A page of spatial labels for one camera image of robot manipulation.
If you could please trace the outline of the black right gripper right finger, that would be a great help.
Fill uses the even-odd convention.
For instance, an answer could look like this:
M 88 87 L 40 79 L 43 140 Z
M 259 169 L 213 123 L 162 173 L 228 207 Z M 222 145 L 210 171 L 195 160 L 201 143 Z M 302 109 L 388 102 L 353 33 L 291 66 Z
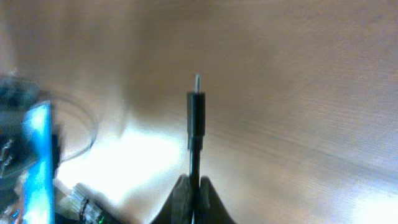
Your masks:
M 200 179 L 200 189 L 195 202 L 195 223 L 236 224 L 207 176 Z

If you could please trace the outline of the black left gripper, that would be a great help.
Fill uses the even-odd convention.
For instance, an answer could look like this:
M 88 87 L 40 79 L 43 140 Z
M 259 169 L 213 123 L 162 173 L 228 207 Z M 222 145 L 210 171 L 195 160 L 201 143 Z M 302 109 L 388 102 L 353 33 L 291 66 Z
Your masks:
M 36 83 L 1 75 L 1 214 L 19 203 L 23 175 L 38 160 L 29 130 L 38 103 Z

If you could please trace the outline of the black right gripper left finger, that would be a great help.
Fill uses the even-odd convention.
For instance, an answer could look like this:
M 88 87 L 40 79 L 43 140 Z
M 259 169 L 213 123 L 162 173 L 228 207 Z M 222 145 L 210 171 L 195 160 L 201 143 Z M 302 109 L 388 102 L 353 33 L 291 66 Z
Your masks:
M 181 175 L 151 224 L 190 224 L 193 189 L 188 175 Z

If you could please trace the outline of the blue Galaxy smartphone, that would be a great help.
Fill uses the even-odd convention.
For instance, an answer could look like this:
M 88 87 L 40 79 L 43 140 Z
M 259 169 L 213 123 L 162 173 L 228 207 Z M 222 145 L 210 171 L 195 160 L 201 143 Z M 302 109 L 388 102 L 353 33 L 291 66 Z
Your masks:
M 52 162 L 52 109 L 49 101 L 35 105 L 22 124 L 25 138 L 38 156 L 29 167 L 24 183 L 26 224 L 50 224 L 55 221 Z

